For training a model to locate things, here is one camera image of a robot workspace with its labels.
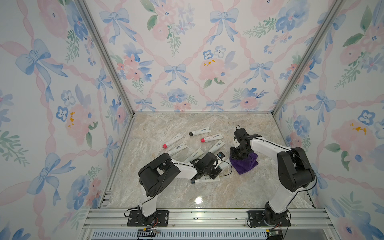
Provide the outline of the white toothpaste tube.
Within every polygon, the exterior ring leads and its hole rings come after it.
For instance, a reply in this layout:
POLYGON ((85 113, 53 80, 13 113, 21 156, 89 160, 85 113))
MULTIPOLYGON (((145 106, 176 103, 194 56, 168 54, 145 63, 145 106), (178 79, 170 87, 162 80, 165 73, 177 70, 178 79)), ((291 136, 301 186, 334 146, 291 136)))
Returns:
POLYGON ((228 168, 231 168, 232 165, 231 163, 227 162, 227 161, 221 161, 218 168, 220 168, 222 171, 228 169, 228 168))

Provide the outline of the purple cloth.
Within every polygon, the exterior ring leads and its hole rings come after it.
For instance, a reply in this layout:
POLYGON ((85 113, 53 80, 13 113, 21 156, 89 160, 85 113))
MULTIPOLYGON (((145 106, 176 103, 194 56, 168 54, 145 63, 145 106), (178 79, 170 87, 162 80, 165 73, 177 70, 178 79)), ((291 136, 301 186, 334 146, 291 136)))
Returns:
POLYGON ((251 153, 249 158, 243 160, 236 160, 230 157, 230 162, 239 175, 245 174, 255 168, 259 163, 257 161, 258 155, 251 153))

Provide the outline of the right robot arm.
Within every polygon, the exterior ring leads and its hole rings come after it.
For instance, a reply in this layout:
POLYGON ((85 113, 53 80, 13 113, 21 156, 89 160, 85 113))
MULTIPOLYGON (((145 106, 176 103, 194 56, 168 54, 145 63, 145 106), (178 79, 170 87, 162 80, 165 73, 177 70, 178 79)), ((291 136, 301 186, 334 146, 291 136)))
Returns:
POLYGON ((234 146, 230 148, 230 162, 238 174, 258 165, 258 154, 277 162, 280 185, 273 198, 265 204, 264 220, 276 224, 288 215, 288 206, 299 192, 317 179, 305 150, 289 148, 266 140, 258 134, 249 135, 244 128, 234 132, 234 146))

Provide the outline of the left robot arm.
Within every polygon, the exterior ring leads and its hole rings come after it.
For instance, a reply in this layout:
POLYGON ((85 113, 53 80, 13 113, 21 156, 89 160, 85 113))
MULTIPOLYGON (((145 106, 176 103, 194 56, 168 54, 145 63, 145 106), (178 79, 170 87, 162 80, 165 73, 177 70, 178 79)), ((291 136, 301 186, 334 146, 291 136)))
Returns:
POLYGON ((201 159, 189 163, 179 162, 164 153, 142 167, 139 172, 139 182, 144 191, 143 198, 138 205, 138 210, 143 218, 152 217, 157 211, 158 195, 176 178, 187 179, 195 182, 201 178, 211 180, 220 176, 222 169, 219 163, 224 161, 225 155, 209 152, 201 159))

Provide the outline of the white tube front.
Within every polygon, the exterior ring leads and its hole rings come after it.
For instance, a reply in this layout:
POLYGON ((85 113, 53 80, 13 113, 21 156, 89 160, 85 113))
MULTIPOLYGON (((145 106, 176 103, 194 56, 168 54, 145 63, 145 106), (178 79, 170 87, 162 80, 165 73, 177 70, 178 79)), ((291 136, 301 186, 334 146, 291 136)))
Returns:
POLYGON ((191 180, 192 184, 202 184, 202 183, 215 183, 219 182, 220 178, 216 177, 215 179, 212 179, 210 176, 204 176, 198 180, 191 180))

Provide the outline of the white tube centre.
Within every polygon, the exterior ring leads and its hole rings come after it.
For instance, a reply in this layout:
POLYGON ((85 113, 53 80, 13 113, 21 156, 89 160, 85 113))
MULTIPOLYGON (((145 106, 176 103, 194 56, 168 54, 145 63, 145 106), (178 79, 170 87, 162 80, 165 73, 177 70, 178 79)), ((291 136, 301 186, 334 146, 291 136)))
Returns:
POLYGON ((184 160, 185 163, 189 163, 193 160, 198 159, 200 156, 204 154, 204 151, 202 149, 198 149, 195 152, 193 152, 186 160, 184 160))

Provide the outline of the white tube grey cap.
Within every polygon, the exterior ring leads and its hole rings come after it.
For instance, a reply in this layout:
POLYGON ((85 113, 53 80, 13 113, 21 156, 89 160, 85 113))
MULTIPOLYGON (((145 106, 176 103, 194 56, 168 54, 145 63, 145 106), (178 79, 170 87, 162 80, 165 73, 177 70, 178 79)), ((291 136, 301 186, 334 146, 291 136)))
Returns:
POLYGON ((216 153, 220 148, 222 148, 225 143, 221 140, 217 141, 214 146, 212 146, 209 150, 210 153, 216 153))

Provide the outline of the white tube pink cap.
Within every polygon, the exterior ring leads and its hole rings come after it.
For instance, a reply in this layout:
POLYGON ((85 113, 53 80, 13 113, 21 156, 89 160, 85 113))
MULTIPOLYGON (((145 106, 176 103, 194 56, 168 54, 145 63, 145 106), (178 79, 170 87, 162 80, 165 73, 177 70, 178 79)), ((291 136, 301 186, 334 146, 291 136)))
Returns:
POLYGON ((163 144, 163 149, 167 149, 169 146, 171 146, 172 144, 176 143, 177 141, 179 141, 183 137, 184 137, 183 135, 177 134, 176 136, 171 138, 169 141, 167 141, 165 144, 163 144))
POLYGON ((208 137, 202 138, 201 142, 202 143, 207 143, 207 142, 211 142, 211 141, 215 141, 215 140, 221 140, 221 139, 223 139, 222 134, 215 134, 215 135, 212 135, 212 136, 208 136, 208 137))

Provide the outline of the white tube black cap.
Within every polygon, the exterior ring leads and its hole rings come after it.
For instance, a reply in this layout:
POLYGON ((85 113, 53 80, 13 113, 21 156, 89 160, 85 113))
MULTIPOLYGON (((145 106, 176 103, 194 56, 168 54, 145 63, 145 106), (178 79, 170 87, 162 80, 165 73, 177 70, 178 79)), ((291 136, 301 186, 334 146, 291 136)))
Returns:
POLYGON ((200 130, 195 130, 195 131, 189 132, 189 136, 198 136, 198 135, 202 135, 202 134, 206 134, 206 133, 210 133, 210 132, 211 132, 210 128, 206 127, 206 128, 200 129, 200 130))

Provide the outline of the white tube dark cap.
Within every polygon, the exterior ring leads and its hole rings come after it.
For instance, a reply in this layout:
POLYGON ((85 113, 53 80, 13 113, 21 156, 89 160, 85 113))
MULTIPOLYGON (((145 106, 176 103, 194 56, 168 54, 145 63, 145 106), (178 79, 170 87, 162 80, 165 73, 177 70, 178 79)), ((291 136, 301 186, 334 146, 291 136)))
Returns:
POLYGON ((181 152, 182 150, 186 149, 188 146, 185 144, 185 143, 182 143, 178 146, 176 146, 175 148, 173 148, 172 150, 168 151, 168 154, 170 156, 173 156, 179 152, 181 152))

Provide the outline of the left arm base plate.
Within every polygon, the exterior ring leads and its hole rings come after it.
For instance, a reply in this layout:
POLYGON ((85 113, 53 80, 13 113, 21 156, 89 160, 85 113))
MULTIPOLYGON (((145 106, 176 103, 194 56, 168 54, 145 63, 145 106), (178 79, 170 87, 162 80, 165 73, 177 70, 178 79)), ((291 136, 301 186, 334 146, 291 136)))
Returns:
POLYGON ((167 227, 169 211, 157 210, 154 214, 144 217, 141 211, 131 210, 128 217, 128 227, 167 227))

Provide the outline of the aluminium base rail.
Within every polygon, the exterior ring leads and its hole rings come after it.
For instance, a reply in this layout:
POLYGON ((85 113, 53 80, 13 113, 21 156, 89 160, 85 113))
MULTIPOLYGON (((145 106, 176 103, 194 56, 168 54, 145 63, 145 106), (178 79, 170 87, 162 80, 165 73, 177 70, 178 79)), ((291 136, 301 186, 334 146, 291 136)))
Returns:
POLYGON ((340 239, 325 209, 292 209, 277 227, 257 223, 247 209, 169 209, 167 226, 130 227, 122 208, 91 210, 79 240, 267 240, 282 231, 282 240, 340 239))

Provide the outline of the aluminium corner post right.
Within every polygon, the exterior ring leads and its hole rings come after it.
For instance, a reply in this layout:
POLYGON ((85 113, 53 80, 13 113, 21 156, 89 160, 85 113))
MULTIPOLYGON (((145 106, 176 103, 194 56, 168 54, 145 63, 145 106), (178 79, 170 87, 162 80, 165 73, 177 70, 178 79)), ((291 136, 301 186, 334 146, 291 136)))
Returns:
POLYGON ((291 79, 288 81, 287 86, 284 88, 282 95, 278 98, 278 102, 273 108, 272 115, 274 118, 276 118, 276 116, 279 114, 279 111, 283 109, 283 104, 289 96, 290 91, 300 78, 300 75, 303 73, 304 68, 307 66, 307 64, 310 62, 311 58, 315 54, 320 42, 326 36, 328 30, 330 29, 337 15, 341 11, 341 7, 344 5, 344 3, 345 1, 343 0, 331 1, 331 6, 328 12, 326 12, 323 18, 323 22, 317 28, 317 31, 313 36, 313 40, 308 45, 306 51, 302 56, 302 60, 298 64, 298 68, 293 72, 291 79))

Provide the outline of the aluminium corner post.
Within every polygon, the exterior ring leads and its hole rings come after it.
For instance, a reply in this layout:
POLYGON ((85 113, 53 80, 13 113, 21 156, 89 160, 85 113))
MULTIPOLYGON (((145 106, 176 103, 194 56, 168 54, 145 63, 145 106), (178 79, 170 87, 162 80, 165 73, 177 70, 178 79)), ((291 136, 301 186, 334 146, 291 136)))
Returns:
POLYGON ((87 28, 89 29, 90 34, 95 41, 95 46, 97 47, 97 49, 101 55, 101 58, 104 61, 106 68, 107 68, 109 74, 111 75, 114 84, 116 85, 118 93, 122 97, 123 104, 127 108, 128 112, 129 112, 129 116, 131 118, 133 118, 135 113, 134 113, 132 106, 129 102, 128 96, 124 90, 123 84, 121 83, 121 81, 118 77, 117 71, 115 70, 115 68, 113 66, 113 63, 112 63, 112 60, 109 56, 108 50, 107 50, 107 48, 103 42, 102 36, 101 36, 101 34, 100 34, 96 24, 95 24, 95 21, 92 17, 92 14, 88 8, 86 1, 75 0, 75 4, 79 9, 80 14, 84 18, 85 24, 86 24, 87 28))
POLYGON ((310 62, 311 58, 315 54, 320 42, 326 36, 328 30, 330 29, 337 15, 341 11, 341 7, 344 5, 344 3, 345 1, 343 0, 331 1, 331 6, 328 12, 326 12, 323 18, 323 22, 317 28, 317 31, 313 36, 313 40, 308 45, 306 51, 302 56, 302 60, 298 64, 298 68, 293 72, 291 79, 288 81, 287 86, 284 88, 282 95, 278 98, 278 102, 273 108, 272 115, 274 118, 276 118, 276 116, 279 114, 279 111, 283 109, 283 104, 289 96, 290 91, 300 78, 300 75, 303 73, 304 68, 307 66, 307 64, 310 62))

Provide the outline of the aluminium corner post left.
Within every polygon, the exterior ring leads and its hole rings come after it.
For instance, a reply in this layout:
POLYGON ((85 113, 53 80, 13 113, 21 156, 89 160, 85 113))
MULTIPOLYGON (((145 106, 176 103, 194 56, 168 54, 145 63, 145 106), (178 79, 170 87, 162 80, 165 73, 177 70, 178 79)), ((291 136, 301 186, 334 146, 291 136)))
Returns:
POLYGON ((97 49, 101 55, 101 58, 104 61, 106 68, 107 68, 109 74, 111 75, 114 84, 116 85, 118 93, 122 97, 123 104, 127 108, 128 112, 129 112, 129 116, 131 118, 133 118, 135 113, 134 113, 132 106, 129 102, 128 96, 124 90, 123 84, 121 83, 121 81, 118 77, 117 71, 115 70, 115 68, 113 66, 113 63, 112 63, 112 60, 109 56, 108 50, 107 50, 107 48, 103 42, 102 36, 101 36, 101 34, 100 34, 96 24, 95 24, 95 21, 92 17, 92 14, 88 8, 86 1, 75 0, 75 4, 79 9, 80 14, 84 18, 85 24, 86 24, 87 28, 89 29, 90 34, 95 41, 95 46, 97 47, 97 49))

